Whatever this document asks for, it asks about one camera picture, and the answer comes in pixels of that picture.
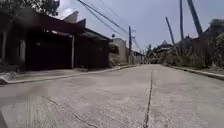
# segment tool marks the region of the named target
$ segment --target street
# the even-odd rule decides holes
[[[0,87],[8,128],[221,128],[224,82],[144,65]]]

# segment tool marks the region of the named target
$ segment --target wall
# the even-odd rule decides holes
[[[64,18],[63,20],[68,23],[77,23],[77,17],[78,17],[78,12],[76,11],[70,14],[69,16],[67,16],[66,18]]]
[[[121,38],[113,39],[112,44],[116,45],[119,49],[119,61],[120,64],[127,64],[127,50],[126,50],[126,42]]]

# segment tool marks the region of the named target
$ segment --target electrical wire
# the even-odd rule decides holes
[[[122,35],[121,33],[117,32],[116,30],[114,30],[112,27],[110,27],[108,24],[106,24],[102,19],[100,19],[93,11],[91,11],[88,7],[84,6],[91,14],[93,14],[100,22],[102,22],[106,27],[108,27],[109,29],[111,29],[113,32]]]
[[[109,7],[105,2],[103,2],[103,0],[99,0],[102,4],[104,4],[105,6],[107,6],[107,8],[109,9],[110,12],[112,12],[115,16],[117,16],[123,23],[127,24],[129,26],[129,23],[127,23],[126,20],[124,20],[123,18],[121,18],[111,7]]]
[[[105,19],[107,19],[108,21],[110,21],[112,24],[114,24],[116,27],[120,28],[122,31],[124,31],[125,33],[128,33],[124,28],[122,28],[120,25],[118,25],[116,22],[114,22],[113,20],[111,20],[110,18],[108,18],[107,16],[105,16],[104,14],[102,14],[101,12],[99,12],[97,9],[95,9],[94,7],[86,4],[85,2],[81,1],[81,0],[77,0],[78,2],[80,2],[82,5],[92,9],[93,11],[95,11],[96,13],[98,13],[99,15],[101,15],[102,17],[104,17]]]
[[[133,39],[133,42],[135,43],[136,47],[137,47],[139,50],[141,50],[135,38]]]

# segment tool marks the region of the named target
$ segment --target sky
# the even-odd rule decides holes
[[[161,44],[164,40],[171,43],[170,34],[165,21],[167,16],[175,41],[180,40],[180,17],[179,17],[179,0],[83,0],[87,4],[94,6],[100,12],[108,16],[117,24],[128,31],[130,25],[141,50],[152,44],[153,47]],[[224,18],[224,0],[193,0],[196,11],[198,13],[201,26],[205,31],[209,27],[209,23],[214,18]],[[111,37],[113,32],[95,18],[84,6],[77,0],[60,0],[58,8],[59,18],[63,18],[71,14],[73,11],[79,11],[78,19],[87,19],[87,27],[99,32],[107,37]],[[197,37],[197,32],[193,23],[193,19],[187,4],[187,0],[183,0],[183,16],[184,16],[184,35]],[[116,37],[120,37],[128,41],[128,34],[117,28],[107,20],[105,23],[119,32]]]

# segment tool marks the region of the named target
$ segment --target tree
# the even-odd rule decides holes
[[[209,52],[213,65],[224,67],[224,20],[214,19],[209,28]]]
[[[188,5],[189,5],[189,8],[190,8],[193,20],[194,20],[194,24],[195,24],[195,27],[196,27],[197,32],[198,32],[198,35],[199,35],[199,37],[201,37],[201,36],[203,36],[203,30],[201,28],[201,24],[200,24],[196,9],[194,7],[194,3],[193,3],[192,0],[187,0],[187,2],[188,2]]]
[[[24,8],[32,8],[36,12],[56,16],[58,15],[57,8],[59,5],[59,0],[2,0],[0,9],[15,15],[17,11],[21,11]]]
[[[1,0],[0,11],[5,12],[12,16],[12,19],[8,22],[6,29],[3,30],[2,40],[2,55],[0,63],[5,63],[5,49],[7,42],[7,35],[10,31],[14,20],[17,17],[17,12],[22,12],[25,8],[32,8],[36,12],[46,15],[56,16],[58,15],[57,8],[60,5],[59,0]]]
[[[152,45],[148,45],[147,48],[146,48],[146,56],[149,57],[150,54],[152,53]]]

